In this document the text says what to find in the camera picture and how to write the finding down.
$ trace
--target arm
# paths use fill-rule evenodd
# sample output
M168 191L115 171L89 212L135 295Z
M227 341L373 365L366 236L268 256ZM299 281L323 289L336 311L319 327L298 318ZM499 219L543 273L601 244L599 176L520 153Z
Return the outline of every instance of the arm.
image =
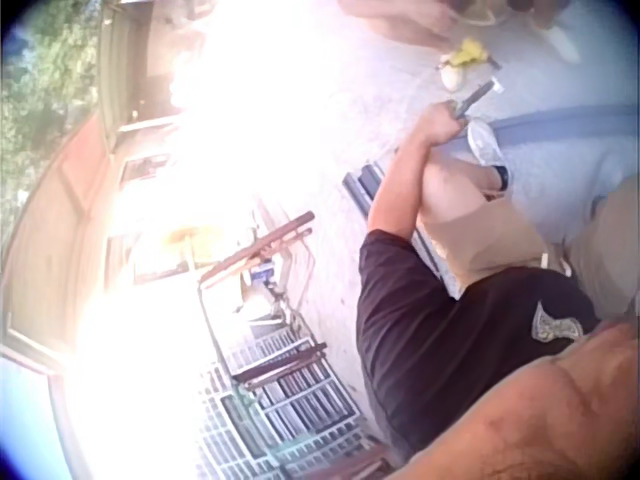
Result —
M369 212L369 232L382 230L409 240L422 199L422 175L431 148L446 143L464 127L451 103L431 106L393 159Z

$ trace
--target yellow object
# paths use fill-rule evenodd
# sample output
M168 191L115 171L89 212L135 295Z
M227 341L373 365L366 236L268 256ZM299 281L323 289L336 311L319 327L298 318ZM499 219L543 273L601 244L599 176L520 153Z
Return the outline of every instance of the yellow object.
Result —
M465 38L458 50L447 60L452 67L461 67L472 63L484 63L489 59L489 52L480 42L473 38Z

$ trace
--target hand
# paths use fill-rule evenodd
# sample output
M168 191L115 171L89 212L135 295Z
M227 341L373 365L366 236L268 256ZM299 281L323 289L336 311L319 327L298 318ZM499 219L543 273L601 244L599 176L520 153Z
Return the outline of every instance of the hand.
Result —
M456 120L455 102L436 103L427 108L413 129L413 140L429 143L431 146L447 143L466 126L466 120Z
M444 36L457 22L455 12L443 0L405 0L404 12L414 22Z

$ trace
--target concrete floor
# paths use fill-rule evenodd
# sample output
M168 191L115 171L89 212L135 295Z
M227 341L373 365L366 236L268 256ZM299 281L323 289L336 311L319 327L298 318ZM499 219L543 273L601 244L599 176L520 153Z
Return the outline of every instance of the concrete floor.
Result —
M450 98L435 71L437 55L370 33L334 1L223 1L214 15L203 97L192 115L191 131L201 139L197 157L211 169L211 187L229 196L258 193L283 221L315 212L307 244L317 263L302 313L370 417L354 327L365 222L341 180L368 160L385 165L424 106ZM457 37L482 39L504 66L505 92L486 97L470 114L492 120L637 102L638 44L623 19L585 0L560 21L580 46L580 66L563 64L523 17L492 29L459 27ZM464 98L489 75L478 67L453 98ZM606 165L598 172L603 152ZM556 240L581 228L594 191L607 192L637 171L632 139L522 145L505 153L516 203ZM300 288L293 275L292 295Z

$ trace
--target knee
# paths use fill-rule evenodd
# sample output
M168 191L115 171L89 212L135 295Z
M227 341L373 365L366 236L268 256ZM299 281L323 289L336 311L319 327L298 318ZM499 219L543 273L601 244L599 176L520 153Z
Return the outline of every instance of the knee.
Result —
M424 191L437 191L453 182L457 173L445 163L434 159L427 163L422 175L422 188Z

